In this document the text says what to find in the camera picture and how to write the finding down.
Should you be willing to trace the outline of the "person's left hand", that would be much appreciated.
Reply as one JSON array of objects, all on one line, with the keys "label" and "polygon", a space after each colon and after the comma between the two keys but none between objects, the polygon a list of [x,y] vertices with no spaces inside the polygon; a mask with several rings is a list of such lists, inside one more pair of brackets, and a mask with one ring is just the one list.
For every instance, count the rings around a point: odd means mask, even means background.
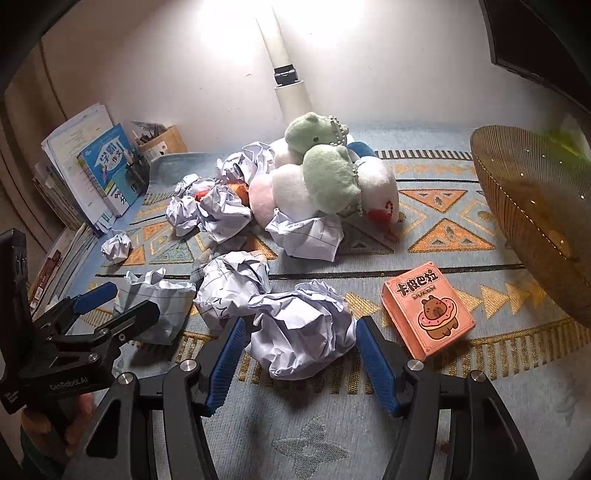
[{"label": "person's left hand", "polygon": [[64,433],[58,433],[46,415],[25,407],[21,412],[21,426],[41,454],[65,464],[77,451],[95,408],[93,393],[78,396],[74,402],[73,421]]}]

